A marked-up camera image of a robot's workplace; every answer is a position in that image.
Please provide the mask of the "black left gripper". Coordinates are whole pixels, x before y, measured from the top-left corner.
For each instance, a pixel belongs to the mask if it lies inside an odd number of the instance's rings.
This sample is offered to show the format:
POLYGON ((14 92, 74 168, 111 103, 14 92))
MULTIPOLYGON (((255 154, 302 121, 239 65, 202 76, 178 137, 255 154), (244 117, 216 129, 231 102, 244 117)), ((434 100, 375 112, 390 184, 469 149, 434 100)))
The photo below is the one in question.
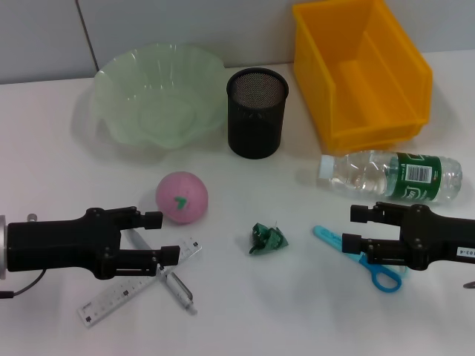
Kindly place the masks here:
POLYGON ((159 250, 120 249, 119 230, 161 229, 163 213, 137 207, 89 208, 75 220, 12 222, 7 226, 7 270, 84 268, 99 280, 114 276, 154 277, 162 266, 176 266, 178 245, 159 250))

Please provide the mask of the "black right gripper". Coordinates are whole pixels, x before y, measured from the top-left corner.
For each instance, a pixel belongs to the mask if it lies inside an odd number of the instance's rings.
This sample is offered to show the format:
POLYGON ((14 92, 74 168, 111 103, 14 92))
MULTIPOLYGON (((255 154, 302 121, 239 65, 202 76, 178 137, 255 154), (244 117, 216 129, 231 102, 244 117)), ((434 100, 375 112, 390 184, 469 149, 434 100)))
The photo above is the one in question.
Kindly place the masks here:
POLYGON ((426 205, 397 205, 377 202, 372 208, 352 205, 353 223, 400 225, 400 241, 364 239, 343 234, 342 251, 363 252, 369 264, 407 266, 424 271, 436 261, 474 263, 474 221, 443 217, 426 205))

